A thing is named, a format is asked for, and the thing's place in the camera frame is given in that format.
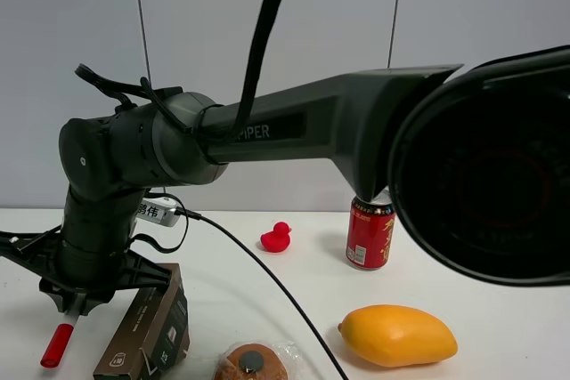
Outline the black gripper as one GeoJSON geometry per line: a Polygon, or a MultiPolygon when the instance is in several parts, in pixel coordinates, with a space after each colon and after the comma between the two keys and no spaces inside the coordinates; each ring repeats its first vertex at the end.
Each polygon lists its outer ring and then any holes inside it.
{"type": "Polygon", "coordinates": [[[1,256],[41,278],[39,290],[49,295],[59,313],[67,313],[78,295],[80,316],[105,304],[119,290],[166,290],[171,273],[141,255],[86,255],[63,237],[61,226],[40,233],[1,232],[1,256]]]}

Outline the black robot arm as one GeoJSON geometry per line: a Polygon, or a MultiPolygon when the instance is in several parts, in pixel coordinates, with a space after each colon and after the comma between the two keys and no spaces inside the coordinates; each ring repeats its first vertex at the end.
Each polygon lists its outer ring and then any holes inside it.
{"type": "Polygon", "coordinates": [[[164,268],[131,246],[145,198],[206,185],[236,162],[327,158],[355,195],[389,190],[429,255],[473,279],[512,287],[569,282],[569,50],[486,62],[347,73],[237,105],[179,87],[77,74],[118,99],[109,117],[60,132],[69,180],[61,225],[1,236],[1,255],[41,279],[66,311],[87,314],[123,289],[164,288],[164,268]]]}

